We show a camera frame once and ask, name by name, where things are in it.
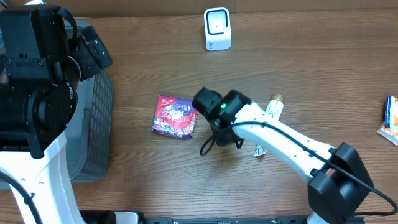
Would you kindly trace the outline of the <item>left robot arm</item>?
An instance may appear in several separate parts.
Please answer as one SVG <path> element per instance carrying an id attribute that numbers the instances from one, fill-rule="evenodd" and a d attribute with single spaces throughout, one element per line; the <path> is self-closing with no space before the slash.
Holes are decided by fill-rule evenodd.
<path id="1" fill-rule="evenodd" d="M 65 129 L 78 85 L 112 64 L 94 28 L 58 5 L 1 11 L 1 179 L 25 223 L 130 223 L 132 211 L 81 210 L 67 170 Z"/>

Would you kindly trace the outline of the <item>white tube pouch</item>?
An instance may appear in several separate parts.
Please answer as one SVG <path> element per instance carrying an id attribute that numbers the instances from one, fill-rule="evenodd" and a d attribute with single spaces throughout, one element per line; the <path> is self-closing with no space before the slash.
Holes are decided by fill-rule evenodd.
<path id="1" fill-rule="evenodd" d="M 266 114 L 272 119 L 279 120 L 284 109 L 285 96 L 281 94 L 273 94 L 268 102 Z M 254 157 L 262 157 L 267 154 L 267 150 L 260 145 L 256 145 Z"/>

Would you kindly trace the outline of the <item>small orange juice carton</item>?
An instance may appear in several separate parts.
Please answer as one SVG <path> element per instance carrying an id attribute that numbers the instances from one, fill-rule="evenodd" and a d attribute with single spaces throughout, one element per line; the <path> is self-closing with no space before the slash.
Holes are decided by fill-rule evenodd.
<path id="1" fill-rule="evenodd" d="M 390 128 L 385 127 L 383 124 L 380 125 L 380 128 L 376 131 L 378 134 L 381 136 L 385 137 L 387 140 L 389 140 L 393 145 L 397 146 L 398 141 L 397 141 L 397 133 L 391 131 Z"/>

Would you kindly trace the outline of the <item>cream snack bag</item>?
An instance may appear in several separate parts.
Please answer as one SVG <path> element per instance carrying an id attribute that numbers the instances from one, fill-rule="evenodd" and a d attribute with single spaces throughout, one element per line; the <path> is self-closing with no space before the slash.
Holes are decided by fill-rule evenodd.
<path id="1" fill-rule="evenodd" d="M 397 132 L 397 98 L 394 96 L 386 98 L 384 119 L 385 127 Z"/>

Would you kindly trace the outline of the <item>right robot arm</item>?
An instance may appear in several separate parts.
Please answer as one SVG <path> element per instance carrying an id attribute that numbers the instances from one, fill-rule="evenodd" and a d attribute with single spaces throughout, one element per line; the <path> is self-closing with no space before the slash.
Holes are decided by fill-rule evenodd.
<path id="1" fill-rule="evenodd" d="M 291 167 L 308 185 L 313 213 L 308 223 L 348 223 L 368 196 L 373 182 L 357 150 L 310 139 L 276 119 L 254 101 L 231 90 L 227 95 L 202 88 L 193 107 L 210 123 L 213 135 L 204 145 L 219 147 L 244 141 L 262 146 Z"/>

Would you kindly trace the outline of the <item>red purple snack pack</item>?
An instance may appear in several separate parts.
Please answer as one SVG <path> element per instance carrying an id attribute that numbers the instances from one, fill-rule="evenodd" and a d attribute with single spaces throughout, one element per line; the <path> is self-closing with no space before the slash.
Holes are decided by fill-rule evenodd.
<path id="1" fill-rule="evenodd" d="M 193 101 L 159 95 L 152 124 L 152 132 L 179 139 L 191 139 L 198 111 Z"/>

